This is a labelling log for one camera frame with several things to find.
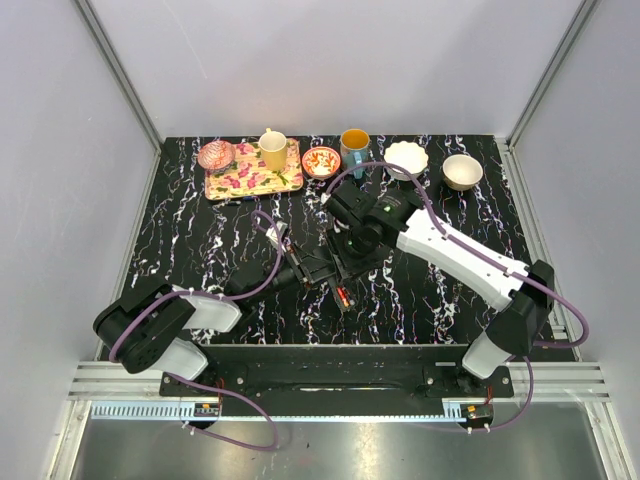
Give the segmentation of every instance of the red patterned bowl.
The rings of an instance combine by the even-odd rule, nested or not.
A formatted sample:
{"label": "red patterned bowl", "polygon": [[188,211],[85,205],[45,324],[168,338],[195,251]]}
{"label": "red patterned bowl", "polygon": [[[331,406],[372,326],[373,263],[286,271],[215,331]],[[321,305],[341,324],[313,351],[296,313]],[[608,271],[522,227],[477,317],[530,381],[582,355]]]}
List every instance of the red patterned bowl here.
{"label": "red patterned bowl", "polygon": [[236,148],[224,140],[207,143],[198,153],[198,163],[212,173],[222,173],[233,165]]}
{"label": "red patterned bowl", "polygon": [[326,180],[340,168],[340,155],[329,147],[311,148],[302,157],[302,167],[312,178]]}

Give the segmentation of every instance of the marble surface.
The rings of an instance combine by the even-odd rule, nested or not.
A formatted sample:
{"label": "marble surface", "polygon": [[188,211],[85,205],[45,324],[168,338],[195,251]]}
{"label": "marble surface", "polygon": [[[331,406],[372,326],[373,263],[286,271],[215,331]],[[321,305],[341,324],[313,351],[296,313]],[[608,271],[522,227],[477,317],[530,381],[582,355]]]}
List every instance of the marble surface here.
{"label": "marble surface", "polygon": [[[196,156],[216,138],[167,139],[125,288],[141,276],[160,274],[185,288],[219,292],[243,261],[257,258],[270,264],[275,251],[262,234],[254,232],[249,219],[254,209],[288,223],[292,238],[303,248],[323,241],[328,219],[320,208],[320,194],[325,182],[306,179],[301,190],[288,194],[222,203],[206,200],[204,172]],[[297,138],[301,154],[318,145],[339,149],[336,136]],[[239,143],[257,137],[224,139]],[[441,218],[501,254],[530,263],[493,137],[372,136],[370,159],[381,159],[391,143],[401,140],[417,142],[429,154],[429,166],[420,181]],[[465,193],[450,190],[442,179],[442,163],[456,153],[473,156],[485,171],[481,183]],[[397,187],[381,169],[367,173],[365,188],[370,193]],[[198,330],[192,335],[203,344],[468,343],[494,315],[482,298],[455,278],[399,251],[389,255],[384,268],[362,277],[355,293],[358,308],[342,314],[327,287],[294,287],[262,302],[255,322],[240,324],[227,334]]]}

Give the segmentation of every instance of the gray floor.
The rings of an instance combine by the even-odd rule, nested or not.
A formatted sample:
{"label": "gray floor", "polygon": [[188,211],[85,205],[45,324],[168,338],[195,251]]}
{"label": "gray floor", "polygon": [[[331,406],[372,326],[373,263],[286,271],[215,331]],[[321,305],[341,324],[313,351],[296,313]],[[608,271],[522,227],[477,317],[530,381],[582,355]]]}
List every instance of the gray floor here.
{"label": "gray floor", "polygon": [[[515,407],[499,406],[508,416]],[[270,441],[266,425],[220,423],[216,432]],[[489,435],[406,424],[279,424],[273,454],[243,450],[177,423],[90,421],[75,480],[174,479],[604,479],[580,407],[536,405],[513,428]]]}

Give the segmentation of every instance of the tray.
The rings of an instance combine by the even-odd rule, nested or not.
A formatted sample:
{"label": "tray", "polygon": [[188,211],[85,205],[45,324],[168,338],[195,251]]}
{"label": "tray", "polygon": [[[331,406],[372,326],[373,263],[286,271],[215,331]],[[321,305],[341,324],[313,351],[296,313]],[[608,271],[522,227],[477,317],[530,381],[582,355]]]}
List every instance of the tray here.
{"label": "tray", "polygon": [[208,200],[293,192],[304,182],[297,140],[287,139],[287,163],[284,170],[272,172],[260,159],[257,143],[240,143],[236,147],[236,162],[224,173],[205,172],[204,195]]}

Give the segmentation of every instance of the mug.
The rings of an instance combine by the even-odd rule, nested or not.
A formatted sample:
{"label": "mug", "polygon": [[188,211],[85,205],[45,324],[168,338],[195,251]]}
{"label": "mug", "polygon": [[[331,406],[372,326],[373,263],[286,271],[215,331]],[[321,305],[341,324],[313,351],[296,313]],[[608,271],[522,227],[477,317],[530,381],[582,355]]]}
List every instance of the mug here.
{"label": "mug", "polygon": [[[340,137],[340,155],[345,170],[366,162],[369,159],[369,135],[367,132],[359,128],[352,128],[344,132]],[[359,168],[351,172],[351,175],[360,179],[363,173],[363,169]]]}
{"label": "mug", "polygon": [[269,170],[279,172],[284,168],[287,163],[287,137],[284,134],[267,128],[258,140],[258,146],[262,151],[260,158]]}

